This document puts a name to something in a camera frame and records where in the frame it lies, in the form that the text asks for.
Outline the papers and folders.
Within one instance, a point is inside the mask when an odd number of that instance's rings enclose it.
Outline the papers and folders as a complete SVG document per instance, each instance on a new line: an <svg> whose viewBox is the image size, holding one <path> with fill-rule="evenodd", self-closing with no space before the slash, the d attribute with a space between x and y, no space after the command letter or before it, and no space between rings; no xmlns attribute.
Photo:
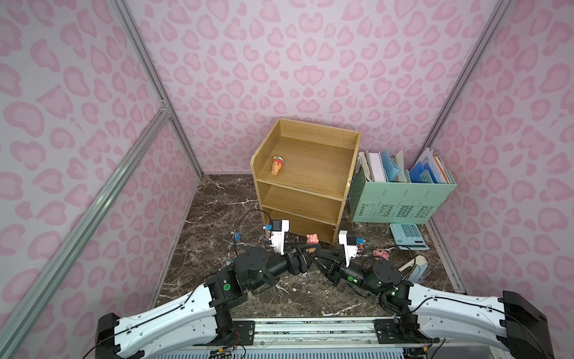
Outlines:
<svg viewBox="0 0 574 359"><path fill-rule="evenodd" d="M402 150L396 155L388 150L359 152L354 169L354 175L357 174L362 174L367 182L456 185L440 153L429 147L410 167Z"/></svg>

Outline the wooden three-tier shelf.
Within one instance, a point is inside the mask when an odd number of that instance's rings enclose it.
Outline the wooden three-tier shelf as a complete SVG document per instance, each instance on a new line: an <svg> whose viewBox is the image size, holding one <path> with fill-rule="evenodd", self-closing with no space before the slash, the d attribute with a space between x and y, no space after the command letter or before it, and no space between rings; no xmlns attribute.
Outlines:
<svg viewBox="0 0 574 359"><path fill-rule="evenodd" d="M280 119L251 158L260 209L292 233L337 242L360 142L358 131ZM277 176L273 156L285 160Z"/></svg>

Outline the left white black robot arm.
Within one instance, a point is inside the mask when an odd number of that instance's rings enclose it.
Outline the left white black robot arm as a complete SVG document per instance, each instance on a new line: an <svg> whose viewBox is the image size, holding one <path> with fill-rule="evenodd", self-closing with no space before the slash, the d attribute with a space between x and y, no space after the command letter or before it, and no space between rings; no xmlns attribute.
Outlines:
<svg viewBox="0 0 574 359"><path fill-rule="evenodd" d="M318 245L290 242L284 254L251 247L167 304L130 317L106 314L98 321L91 353L96 358L153 358L184 346L238 339L231 309L245 303L250 293L274 287L285 273L307 272L311 248Z"/></svg>

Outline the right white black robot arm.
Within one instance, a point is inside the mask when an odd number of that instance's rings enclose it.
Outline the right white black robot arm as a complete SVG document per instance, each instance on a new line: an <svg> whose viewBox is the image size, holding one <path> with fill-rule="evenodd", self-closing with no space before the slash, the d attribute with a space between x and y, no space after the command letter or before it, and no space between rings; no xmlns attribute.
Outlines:
<svg viewBox="0 0 574 359"><path fill-rule="evenodd" d="M407 339L446 339L500 348L513 358L553 358L546 315L519 293L467 296L433 290L406 278L390 261L369 268L349 260L343 250L318 250L313 261L334 284L340 281L378 297L397 318Z"/></svg>

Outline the sprinkled ice cream cone toy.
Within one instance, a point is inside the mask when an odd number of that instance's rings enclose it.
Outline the sprinkled ice cream cone toy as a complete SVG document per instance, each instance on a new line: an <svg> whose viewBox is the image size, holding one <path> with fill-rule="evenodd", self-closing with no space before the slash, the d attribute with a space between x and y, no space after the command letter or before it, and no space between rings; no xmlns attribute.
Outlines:
<svg viewBox="0 0 574 359"><path fill-rule="evenodd" d="M285 160L281 156L273 156L271 174L277 176L279 172L283 169L285 165Z"/></svg>

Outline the pink ice cream cone toy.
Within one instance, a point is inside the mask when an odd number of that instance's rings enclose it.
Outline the pink ice cream cone toy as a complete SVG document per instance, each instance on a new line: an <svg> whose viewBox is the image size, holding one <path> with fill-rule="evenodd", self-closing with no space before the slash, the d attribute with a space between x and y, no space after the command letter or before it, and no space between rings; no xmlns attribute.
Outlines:
<svg viewBox="0 0 574 359"><path fill-rule="evenodd" d="M306 250L308 253L313 253L318 248L320 243L318 239L318 235L315 234L307 234L306 235L306 243L309 245L309 248Z"/></svg>

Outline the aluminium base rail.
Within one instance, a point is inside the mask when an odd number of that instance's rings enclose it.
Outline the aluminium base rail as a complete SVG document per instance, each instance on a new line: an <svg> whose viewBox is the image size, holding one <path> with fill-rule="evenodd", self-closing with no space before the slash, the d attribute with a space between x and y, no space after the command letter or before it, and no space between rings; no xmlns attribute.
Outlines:
<svg viewBox="0 0 574 359"><path fill-rule="evenodd" d="M219 336L213 318L160 337L132 329L115 337L120 358L509 358L506 351L444 336L409 339L391 317L236 320Z"/></svg>

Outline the pink round toy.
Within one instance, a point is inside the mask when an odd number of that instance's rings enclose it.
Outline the pink round toy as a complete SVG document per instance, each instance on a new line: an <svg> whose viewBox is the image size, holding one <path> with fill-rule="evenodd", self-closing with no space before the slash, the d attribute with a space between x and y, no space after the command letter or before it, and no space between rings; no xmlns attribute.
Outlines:
<svg viewBox="0 0 574 359"><path fill-rule="evenodd" d="M377 248L372 252L373 257L388 260L390 258L390 251L384 248Z"/></svg>

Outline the white blue stapler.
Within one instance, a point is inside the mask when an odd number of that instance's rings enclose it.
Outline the white blue stapler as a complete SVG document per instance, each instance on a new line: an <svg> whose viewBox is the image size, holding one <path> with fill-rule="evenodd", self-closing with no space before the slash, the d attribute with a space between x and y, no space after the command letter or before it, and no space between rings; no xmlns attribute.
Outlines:
<svg viewBox="0 0 574 359"><path fill-rule="evenodd" d="M417 255L414 259L404 264L399 272L411 283L418 283L428 268L428 262L422 255Z"/></svg>

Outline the mint green calculator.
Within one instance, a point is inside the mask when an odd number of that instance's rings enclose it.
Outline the mint green calculator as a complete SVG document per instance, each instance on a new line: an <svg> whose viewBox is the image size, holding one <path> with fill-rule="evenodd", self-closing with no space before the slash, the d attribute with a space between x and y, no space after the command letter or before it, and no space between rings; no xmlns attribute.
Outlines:
<svg viewBox="0 0 574 359"><path fill-rule="evenodd" d="M426 244L416 224L390 224L393 241L401 250L427 251Z"/></svg>

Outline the mint green file organizer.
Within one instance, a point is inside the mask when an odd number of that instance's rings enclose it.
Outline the mint green file organizer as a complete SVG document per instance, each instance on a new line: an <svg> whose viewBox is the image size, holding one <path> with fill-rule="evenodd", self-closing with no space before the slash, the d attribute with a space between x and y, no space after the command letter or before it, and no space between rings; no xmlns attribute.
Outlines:
<svg viewBox="0 0 574 359"><path fill-rule="evenodd" d="M371 182L359 171L348 193L351 219L357 223L426 224L456 187L455 183Z"/></svg>

